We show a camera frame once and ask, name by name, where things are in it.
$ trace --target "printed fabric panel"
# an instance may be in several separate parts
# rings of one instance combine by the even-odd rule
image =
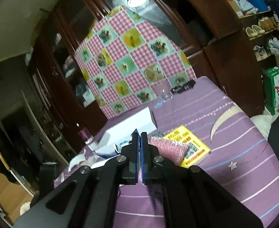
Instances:
[[[95,23],[75,59],[108,119],[156,99],[160,87],[196,79],[179,47],[122,6]]]

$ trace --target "bolt head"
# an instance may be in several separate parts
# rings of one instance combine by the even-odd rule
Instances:
[[[199,173],[200,170],[201,170],[201,168],[198,167],[197,165],[192,165],[192,166],[190,167],[190,170],[191,170],[193,173]]]
[[[126,156],[124,156],[124,155],[119,155],[119,156],[116,157],[116,160],[117,160],[118,162],[124,162],[126,159],[127,159],[127,158],[126,158]]]
[[[86,174],[86,173],[88,173],[89,170],[90,170],[90,167],[88,167],[86,165],[84,165],[80,168],[81,174]]]
[[[160,156],[160,155],[154,157],[154,161],[155,162],[159,163],[159,162],[162,162],[163,160],[164,160],[164,158],[162,156]]]

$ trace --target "glitter fabric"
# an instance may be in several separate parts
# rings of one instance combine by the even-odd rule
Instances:
[[[152,136],[149,144],[159,149],[159,154],[164,158],[170,159],[176,165],[180,165],[188,149],[188,145],[183,142],[167,140],[160,137]]]

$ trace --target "yellow booklet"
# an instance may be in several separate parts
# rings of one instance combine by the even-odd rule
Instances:
[[[176,128],[163,138],[189,144],[189,148],[181,163],[181,166],[185,168],[189,168],[189,166],[193,164],[198,164],[211,152],[210,148],[200,141],[198,137],[191,133],[185,126]]]

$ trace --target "purple bed sheet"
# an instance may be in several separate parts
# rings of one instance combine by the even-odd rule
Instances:
[[[154,100],[109,120],[95,139],[99,141],[107,128],[149,106],[158,132],[168,133],[184,125],[210,147],[212,153],[199,166],[267,227],[279,213],[279,161],[271,146],[244,113],[225,121],[210,142],[213,124],[233,105],[208,78],[200,77],[193,89],[174,95],[166,103]],[[92,155],[88,147],[81,153],[86,158]],[[230,162],[236,162],[237,168],[231,170]],[[55,187],[78,168],[70,173],[65,169],[55,180]],[[151,198],[146,186],[122,186],[120,190],[115,228],[165,227],[162,203]]]

